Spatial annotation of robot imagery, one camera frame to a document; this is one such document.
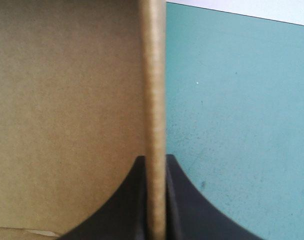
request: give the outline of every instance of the corrugated cardboard edge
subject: corrugated cardboard edge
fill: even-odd
[[[140,0],[145,100],[147,227],[149,238],[166,238],[165,36],[166,2]]]

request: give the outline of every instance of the speck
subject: speck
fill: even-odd
[[[201,189],[204,190],[206,188],[206,181],[203,181],[201,183]]]

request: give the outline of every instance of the teal wall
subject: teal wall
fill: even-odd
[[[167,4],[167,152],[234,221],[304,240],[304,26]]]

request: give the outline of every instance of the cardboard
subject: cardboard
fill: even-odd
[[[0,1],[0,228],[63,234],[144,154],[137,3]]]
[[[54,240],[56,237],[34,234],[24,229],[0,228],[0,240]]]

